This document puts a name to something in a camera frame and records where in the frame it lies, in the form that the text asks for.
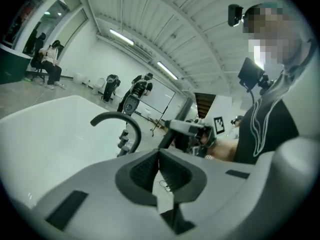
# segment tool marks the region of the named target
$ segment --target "ceiling light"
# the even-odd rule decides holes
[[[157,63],[165,72],[167,72],[174,80],[178,80],[178,78],[170,72],[160,61]]]
[[[119,34],[118,32],[114,31],[113,29],[110,29],[110,32],[112,34],[114,34],[115,36],[117,36],[118,38],[121,38],[122,40],[126,41],[127,43],[129,43],[130,45],[134,45],[134,42],[132,42],[130,39],[126,38],[125,36],[123,36],[122,34]]]

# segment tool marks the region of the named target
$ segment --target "ceiling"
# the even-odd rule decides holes
[[[237,78],[245,57],[251,57],[242,26],[228,26],[228,5],[244,11],[264,1],[279,0],[88,0],[105,41],[110,28],[134,41],[147,61],[180,90],[241,97]],[[179,79],[173,80],[157,62]]]

